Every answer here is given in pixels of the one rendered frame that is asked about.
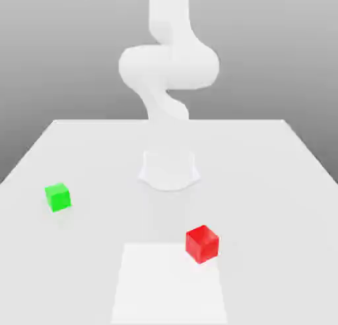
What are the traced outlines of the small red cube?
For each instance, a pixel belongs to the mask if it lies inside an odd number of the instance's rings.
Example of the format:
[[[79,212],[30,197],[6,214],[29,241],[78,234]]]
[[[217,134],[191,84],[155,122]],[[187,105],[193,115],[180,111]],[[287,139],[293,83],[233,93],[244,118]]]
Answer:
[[[202,264],[219,254],[219,236],[206,225],[186,232],[186,252],[198,264]]]

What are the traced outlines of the small green cube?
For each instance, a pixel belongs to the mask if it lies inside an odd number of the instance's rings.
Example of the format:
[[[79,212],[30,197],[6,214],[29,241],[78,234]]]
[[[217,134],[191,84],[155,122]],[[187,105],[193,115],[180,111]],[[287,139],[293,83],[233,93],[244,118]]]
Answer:
[[[64,183],[57,183],[44,188],[48,206],[53,213],[70,207],[71,195]]]

